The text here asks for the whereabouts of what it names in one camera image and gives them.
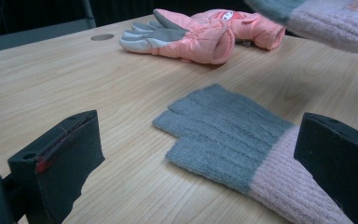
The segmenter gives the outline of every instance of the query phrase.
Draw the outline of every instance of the wood grain surface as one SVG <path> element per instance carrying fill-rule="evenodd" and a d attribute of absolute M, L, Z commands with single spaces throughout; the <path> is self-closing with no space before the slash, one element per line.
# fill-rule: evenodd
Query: wood grain surface
<path fill-rule="evenodd" d="M 358 129 L 358 54 L 286 36 L 273 51 L 236 46 L 223 65 L 183 63 L 125 51 L 118 40 L 132 21 L 0 51 L 0 175 L 9 174 L 10 156 L 62 119 L 96 109 L 106 160 L 65 223 L 286 223 L 167 162 L 175 138 L 152 120 L 219 83 L 295 124 L 312 112 Z M 102 34 L 114 37 L 91 40 Z"/>

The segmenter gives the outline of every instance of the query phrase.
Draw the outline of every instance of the glove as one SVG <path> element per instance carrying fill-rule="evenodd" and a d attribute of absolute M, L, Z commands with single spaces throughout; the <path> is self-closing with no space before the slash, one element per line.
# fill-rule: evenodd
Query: glove
<path fill-rule="evenodd" d="M 245 0 L 294 34 L 336 49 L 358 52 L 358 0 Z"/>
<path fill-rule="evenodd" d="M 261 49 L 276 49 L 284 37 L 284 27 L 258 13 L 249 14 L 225 9 L 214 9 L 202 12 L 191 17 L 207 23 L 210 20 L 225 20 L 235 38 L 251 40 Z"/>
<path fill-rule="evenodd" d="M 299 128 L 241 95 L 212 85 L 153 121 L 175 135 L 166 158 L 249 195 L 295 223 L 351 223 L 293 158 Z"/>
<path fill-rule="evenodd" d="M 226 63 L 231 56 L 235 37 L 225 21 L 199 24 L 175 12 L 155 9 L 153 13 L 159 24 L 133 24 L 119 40 L 123 49 L 197 63 Z"/>

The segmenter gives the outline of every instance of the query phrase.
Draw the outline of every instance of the wooden table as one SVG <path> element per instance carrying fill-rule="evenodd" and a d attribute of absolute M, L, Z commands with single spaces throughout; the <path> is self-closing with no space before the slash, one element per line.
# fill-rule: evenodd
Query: wooden table
<path fill-rule="evenodd" d="M 273 51 L 237 46 L 220 66 L 183 63 L 122 49 L 118 40 L 131 22 L 0 51 L 0 175 L 9 174 L 10 156 L 56 123 L 96 109 L 106 160 L 66 223 L 286 223 L 167 162 L 175 138 L 152 120 L 180 97 L 219 83 L 296 124 L 308 111 L 358 129 L 358 54 L 287 36 Z M 115 37 L 91 40 L 102 34 Z"/>

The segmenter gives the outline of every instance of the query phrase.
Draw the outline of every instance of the pink glove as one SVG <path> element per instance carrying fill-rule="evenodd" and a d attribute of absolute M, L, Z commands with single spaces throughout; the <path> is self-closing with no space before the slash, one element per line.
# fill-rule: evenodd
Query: pink glove
<path fill-rule="evenodd" d="M 235 38 L 251 40 L 261 49 L 276 49 L 284 37 L 284 27 L 258 13 L 250 14 L 225 9 L 213 9 L 191 17 L 200 23 L 213 19 L 225 20 Z"/>
<path fill-rule="evenodd" d="M 205 24 L 186 15 L 156 9 L 153 11 L 162 25 L 133 24 L 120 38 L 123 49 L 136 53 L 151 53 L 171 58 L 182 58 L 197 63 L 225 63 L 234 49 L 235 37 L 224 20 Z"/>

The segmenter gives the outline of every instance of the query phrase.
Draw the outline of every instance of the gray knit fabric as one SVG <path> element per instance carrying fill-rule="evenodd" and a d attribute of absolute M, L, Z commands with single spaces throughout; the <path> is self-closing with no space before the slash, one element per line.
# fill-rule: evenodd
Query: gray knit fabric
<path fill-rule="evenodd" d="M 190 93 L 153 123 L 180 138 L 168 160 L 245 194 L 272 145 L 293 126 L 219 85 Z"/>

